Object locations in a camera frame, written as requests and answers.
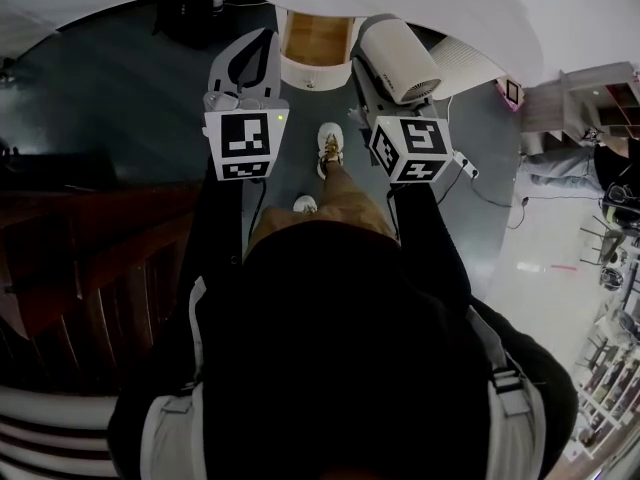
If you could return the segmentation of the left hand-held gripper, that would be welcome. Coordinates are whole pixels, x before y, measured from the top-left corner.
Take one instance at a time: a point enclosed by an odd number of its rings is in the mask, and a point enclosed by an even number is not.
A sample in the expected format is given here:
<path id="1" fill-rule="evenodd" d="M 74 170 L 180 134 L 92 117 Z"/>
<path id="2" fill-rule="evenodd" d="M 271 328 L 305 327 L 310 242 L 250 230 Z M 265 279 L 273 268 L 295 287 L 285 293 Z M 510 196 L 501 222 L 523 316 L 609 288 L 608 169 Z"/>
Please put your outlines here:
<path id="1" fill-rule="evenodd" d="M 204 97 L 205 126 L 220 181 L 267 178 L 277 160 L 289 117 L 280 87 L 280 40 L 267 28 L 247 33 L 213 61 Z"/>

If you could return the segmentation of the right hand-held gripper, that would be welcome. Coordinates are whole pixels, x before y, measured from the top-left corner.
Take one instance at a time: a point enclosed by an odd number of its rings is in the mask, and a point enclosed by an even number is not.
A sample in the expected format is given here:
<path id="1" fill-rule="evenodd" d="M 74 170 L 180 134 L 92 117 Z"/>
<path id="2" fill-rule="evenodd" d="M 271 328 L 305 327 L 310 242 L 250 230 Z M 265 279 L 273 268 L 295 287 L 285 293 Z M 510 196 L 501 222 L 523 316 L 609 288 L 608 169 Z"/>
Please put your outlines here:
<path id="1" fill-rule="evenodd" d="M 352 77 L 367 124 L 364 143 L 374 166 L 392 183 L 433 183 L 453 160 L 448 121 L 427 97 L 408 105 L 389 101 L 380 78 L 362 56 L 351 59 Z"/>

